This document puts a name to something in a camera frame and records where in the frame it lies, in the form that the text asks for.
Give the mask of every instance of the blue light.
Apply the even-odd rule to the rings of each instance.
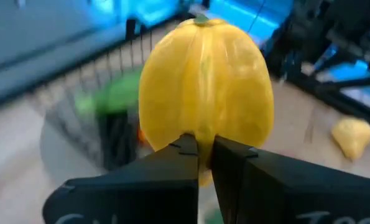
[[[253,19],[255,19],[256,15],[257,15],[256,12],[248,11],[246,9],[243,9],[241,6],[237,5],[235,2],[225,2],[225,4],[228,7],[230,7],[230,9],[234,9],[234,10],[239,11],[240,13],[251,16]],[[269,27],[274,28],[274,29],[278,28],[278,26],[279,26],[276,22],[272,22],[269,19],[263,18],[261,16],[258,16],[258,18],[256,18],[256,19],[265,23],[266,25],[268,25]]]
[[[114,0],[93,0],[94,6],[102,12],[114,13]]]
[[[362,60],[357,60],[354,66],[363,70],[367,70],[368,68],[368,64]]]

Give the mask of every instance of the yellow object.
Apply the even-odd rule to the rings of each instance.
[[[370,124],[357,118],[343,118],[331,130],[344,155],[352,161],[359,159],[370,143]]]
[[[273,127],[265,60],[245,32],[223,20],[184,21],[155,46],[144,66],[139,113],[154,150],[194,134],[200,184],[208,184],[216,135],[259,147]]]

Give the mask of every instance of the blurry background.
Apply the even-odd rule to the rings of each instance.
[[[260,44],[291,7],[291,0],[211,0],[209,12],[238,26]],[[93,139],[92,128],[78,127],[82,123],[72,114],[70,96],[84,91],[79,84],[83,78],[91,80],[85,82],[92,86],[95,74],[108,82],[116,71],[141,64],[177,22],[110,50],[108,55],[101,53],[85,64],[82,61],[111,45],[118,46],[125,38],[128,18],[136,17],[152,27],[177,10],[175,0],[0,0],[0,105],[38,87],[0,106],[0,223],[42,223],[40,209],[54,188],[69,178],[103,172],[77,150],[83,144],[98,144],[100,139]],[[353,79],[368,75],[366,68],[364,62],[358,62],[330,70],[328,75],[333,80]],[[53,82],[44,85],[45,80]],[[370,146],[352,163],[330,139],[330,128],[342,114],[290,85],[273,83],[273,87],[275,128],[264,149],[370,177]],[[370,88],[348,94],[370,106]],[[62,118],[69,129],[74,127],[69,133],[85,143],[73,143],[68,133],[57,127],[56,119]],[[213,186],[201,189],[200,204],[201,210],[216,206]]]

